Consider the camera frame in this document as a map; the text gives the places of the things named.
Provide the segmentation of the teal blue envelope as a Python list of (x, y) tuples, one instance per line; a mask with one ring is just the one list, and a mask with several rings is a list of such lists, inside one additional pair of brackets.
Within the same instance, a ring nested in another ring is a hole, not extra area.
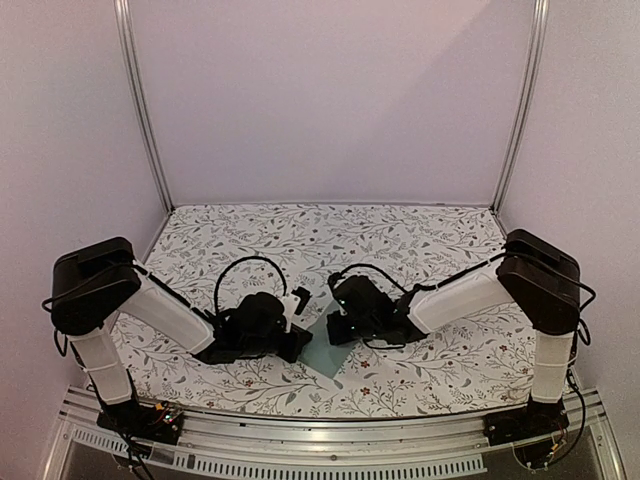
[(329, 342), (327, 317), (338, 309), (338, 303), (332, 300), (321, 312), (318, 319), (305, 327), (313, 335), (313, 338), (304, 346), (298, 357), (300, 363), (331, 379), (337, 375), (355, 346), (354, 342), (340, 346), (333, 346)]

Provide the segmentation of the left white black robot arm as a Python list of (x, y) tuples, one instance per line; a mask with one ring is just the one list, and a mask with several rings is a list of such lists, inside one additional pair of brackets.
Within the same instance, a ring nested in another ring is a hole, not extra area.
[(41, 307), (71, 343), (111, 419), (126, 433), (138, 434), (149, 415), (137, 402), (107, 331), (108, 319), (132, 316), (206, 365), (267, 355), (294, 363), (313, 338), (293, 322), (310, 298), (299, 287), (281, 296), (250, 294), (231, 309), (199, 309), (142, 266), (126, 238), (114, 237), (57, 259), (52, 293)]

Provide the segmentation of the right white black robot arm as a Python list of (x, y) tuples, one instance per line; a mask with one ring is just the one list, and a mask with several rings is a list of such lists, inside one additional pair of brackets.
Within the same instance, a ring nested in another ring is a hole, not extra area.
[(504, 303), (514, 303), (536, 332), (530, 404), (517, 427), (537, 436), (556, 417), (574, 337), (586, 307), (581, 294), (595, 291), (581, 280), (569, 254), (524, 229), (511, 231), (503, 250), (436, 284), (417, 284), (393, 300), (365, 275), (334, 273), (328, 286), (337, 310), (327, 316), (333, 346), (382, 340), (397, 348), (425, 339), (445, 325)]

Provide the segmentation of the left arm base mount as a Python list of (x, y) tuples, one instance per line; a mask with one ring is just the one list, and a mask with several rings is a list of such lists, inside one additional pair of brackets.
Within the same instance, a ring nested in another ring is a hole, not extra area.
[(176, 445), (184, 424), (184, 411), (161, 402), (145, 406), (135, 399), (101, 406), (97, 425), (122, 435)]

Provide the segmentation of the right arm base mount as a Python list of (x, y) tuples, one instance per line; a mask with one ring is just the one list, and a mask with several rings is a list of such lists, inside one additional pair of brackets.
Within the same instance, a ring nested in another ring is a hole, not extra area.
[(569, 426), (562, 402), (530, 402), (523, 407), (489, 413), (482, 420), (483, 434), (491, 446), (559, 432)]

